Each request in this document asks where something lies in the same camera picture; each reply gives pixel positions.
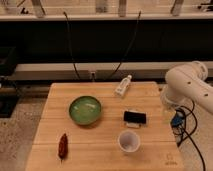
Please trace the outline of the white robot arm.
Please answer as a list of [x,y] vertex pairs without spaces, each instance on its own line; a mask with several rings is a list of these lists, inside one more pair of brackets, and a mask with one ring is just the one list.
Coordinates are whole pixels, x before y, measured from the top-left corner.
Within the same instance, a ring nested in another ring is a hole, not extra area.
[[188,98],[213,114],[213,87],[205,82],[207,77],[208,69],[200,61],[173,67],[165,74],[162,103],[177,108]]

